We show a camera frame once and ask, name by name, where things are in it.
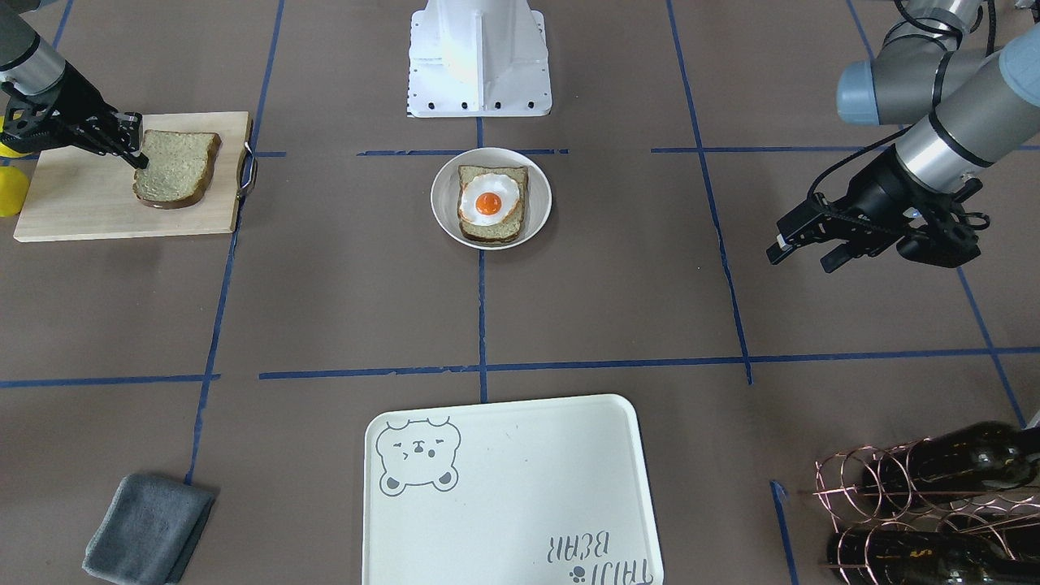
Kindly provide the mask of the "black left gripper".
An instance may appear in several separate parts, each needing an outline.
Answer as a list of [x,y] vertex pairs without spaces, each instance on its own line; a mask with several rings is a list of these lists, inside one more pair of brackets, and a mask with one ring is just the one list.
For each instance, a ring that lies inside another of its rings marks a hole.
[[780,219],[766,258],[779,264],[796,249],[841,240],[821,257],[827,274],[853,259],[877,257],[889,247],[896,247],[910,262],[959,268],[981,254],[977,234],[990,227],[988,214],[964,208],[982,186],[980,180],[969,179],[953,193],[926,188],[900,163],[895,146],[889,145],[848,181],[843,197],[828,202],[822,193],[812,192],[821,214]]

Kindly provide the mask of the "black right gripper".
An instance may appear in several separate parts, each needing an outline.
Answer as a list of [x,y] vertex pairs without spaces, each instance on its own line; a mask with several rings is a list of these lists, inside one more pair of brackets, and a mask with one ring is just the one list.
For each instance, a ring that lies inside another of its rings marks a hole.
[[2,141],[15,150],[31,154],[77,147],[97,155],[118,155],[133,169],[149,166],[141,151],[144,115],[116,111],[73,63],[66,63],[52,88],[37,95],[20,92],[10,81],[2,82],[2,90],[10,96]]

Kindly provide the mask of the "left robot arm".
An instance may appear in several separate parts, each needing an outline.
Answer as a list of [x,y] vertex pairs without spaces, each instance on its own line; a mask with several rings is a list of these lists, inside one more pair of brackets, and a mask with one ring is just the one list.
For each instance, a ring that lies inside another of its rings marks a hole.
[[835,271],[895,247],[900,256],[961,268],[978,255],[990,225],[965,202],[995,166],[1039,126],[1039,30],[1002,48],[966,50],[978,1],[899,1],[900,19],[870,60],[850,63],[836,90],[844,122],[899,126],[878,141],[877,157],[831,201],[817,183],[777,222],[772,264],[806,245],[836,241],[821,259]]

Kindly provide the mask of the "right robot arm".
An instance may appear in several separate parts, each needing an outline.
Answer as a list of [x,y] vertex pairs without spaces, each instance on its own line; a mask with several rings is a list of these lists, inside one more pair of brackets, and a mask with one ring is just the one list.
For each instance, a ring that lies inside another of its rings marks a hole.
[[149,159],[141,152],[140,112],[120,112],[73,63],[23,18],[42,1],[1,3],[1,78],[7,104],[2,145],[18,157],[76,147],[115,155],[134,169]]

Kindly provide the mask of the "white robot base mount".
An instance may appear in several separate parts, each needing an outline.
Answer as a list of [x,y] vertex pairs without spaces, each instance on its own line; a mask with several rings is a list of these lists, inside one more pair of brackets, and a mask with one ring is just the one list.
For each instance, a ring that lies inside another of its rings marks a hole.
[[553,109],[545,19],[527,1],[428,1],[411,15],[408,72],[413,118]]

